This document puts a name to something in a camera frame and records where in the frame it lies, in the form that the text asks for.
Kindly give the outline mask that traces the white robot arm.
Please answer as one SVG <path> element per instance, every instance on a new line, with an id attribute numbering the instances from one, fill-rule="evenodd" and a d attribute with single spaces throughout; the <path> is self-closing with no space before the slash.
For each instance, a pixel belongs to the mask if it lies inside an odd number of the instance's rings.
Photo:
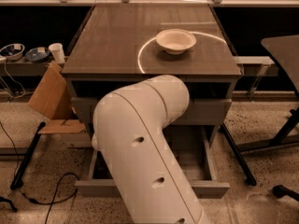
<path id="1" fill-rule="evenodd" d="M 189 101 L 179 78 L 162 75 L 112 91 L 94 109 L 93 147 L 135 224 L 212 224 L 163 134 Z"/>

